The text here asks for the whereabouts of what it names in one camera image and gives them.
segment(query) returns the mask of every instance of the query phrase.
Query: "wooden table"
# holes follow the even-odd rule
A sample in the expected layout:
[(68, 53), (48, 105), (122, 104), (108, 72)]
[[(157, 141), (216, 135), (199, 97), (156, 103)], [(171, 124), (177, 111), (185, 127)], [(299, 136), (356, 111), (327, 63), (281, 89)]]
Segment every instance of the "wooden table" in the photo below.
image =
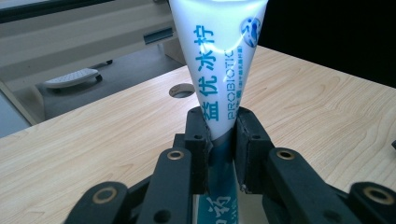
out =
[[(61, 223), (90, 187), (151, 175), (198, 106), (169, 96), (179, 83), (187, 67), (0, 139), (0, 223)], [(329, 184), (396, 190), (395, 89), (258, 47), (242, 106)]]

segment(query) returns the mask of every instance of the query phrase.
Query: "black mechanical arm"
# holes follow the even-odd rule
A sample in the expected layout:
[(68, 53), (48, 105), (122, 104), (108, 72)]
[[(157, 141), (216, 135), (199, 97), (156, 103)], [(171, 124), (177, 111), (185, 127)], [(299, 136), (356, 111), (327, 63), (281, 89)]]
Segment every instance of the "black mechanical arm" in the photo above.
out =
[[(361, 182), (345, 193), (327, 185), (298, 152), (274, 147), (254, 113), (243, 107), (232, 145), (240, 189), (262, 195), (271, 224), (396, 223), (393, 190)], [(209, 131), (195, 107), (186, 132), (176, 134), (152, 176), (129, 189), (118, 182), (94, 186), (65, 223), (192, 223), (192, 195), (207, 192), (209, 149)]]

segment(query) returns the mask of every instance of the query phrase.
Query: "toothpaste tube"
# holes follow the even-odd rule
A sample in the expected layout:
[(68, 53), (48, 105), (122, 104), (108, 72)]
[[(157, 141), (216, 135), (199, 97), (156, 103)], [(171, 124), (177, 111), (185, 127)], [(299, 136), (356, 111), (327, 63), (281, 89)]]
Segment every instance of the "toothpaste tube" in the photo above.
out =
[(198, 223), (238, 223), (233, 126), (268, 0), (170, 0), (177, 34), (211, 133), (209, 192)]

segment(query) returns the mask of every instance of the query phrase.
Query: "wood grain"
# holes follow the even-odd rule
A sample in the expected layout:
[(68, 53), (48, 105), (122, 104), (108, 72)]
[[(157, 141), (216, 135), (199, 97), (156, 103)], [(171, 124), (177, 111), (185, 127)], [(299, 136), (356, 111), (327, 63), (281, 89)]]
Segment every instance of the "wood grain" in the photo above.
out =
[[(198, 106), (169, 96), (179, 83), (187, 67), (0, 139), (0, 223), (62, 223), (93, 185), (151, 175)], [(395, 89), (258, 47), (242, 106), (329, 184), (396, 190)]]

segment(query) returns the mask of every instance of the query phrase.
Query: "dark background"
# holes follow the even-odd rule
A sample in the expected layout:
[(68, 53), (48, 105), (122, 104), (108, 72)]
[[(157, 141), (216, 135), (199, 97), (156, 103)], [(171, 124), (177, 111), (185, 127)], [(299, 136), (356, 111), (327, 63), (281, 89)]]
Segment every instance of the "dark background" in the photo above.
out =
[(384, 0), (269, 0), (259, 45), (396, 88), (396, 7)]

